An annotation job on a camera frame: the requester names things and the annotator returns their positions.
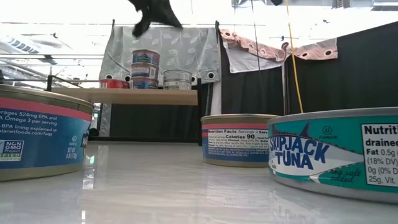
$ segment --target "glossy floor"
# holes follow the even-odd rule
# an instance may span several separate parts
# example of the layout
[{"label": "glossy floor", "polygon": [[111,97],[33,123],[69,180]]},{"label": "glossy floor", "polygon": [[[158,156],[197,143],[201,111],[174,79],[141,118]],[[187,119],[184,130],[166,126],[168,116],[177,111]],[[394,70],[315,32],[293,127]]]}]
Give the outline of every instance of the glossy floor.
[{"label": "glossy floor", "polygon": [[193,144],[90,142],[81,172],[0,183],[0,223],[398,223],[398,207],[202,163]]}]

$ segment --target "shelf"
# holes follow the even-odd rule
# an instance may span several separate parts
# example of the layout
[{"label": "shelf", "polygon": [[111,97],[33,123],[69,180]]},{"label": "shelf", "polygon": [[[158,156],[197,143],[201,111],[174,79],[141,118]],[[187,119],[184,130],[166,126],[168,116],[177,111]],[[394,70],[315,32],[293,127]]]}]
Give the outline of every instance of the shelf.
[{"label": "shelf", "polygon": [[198,105],[198,93],[196,90],[52,88],[51,91],[92,103],[117,103],[128,105]]}]

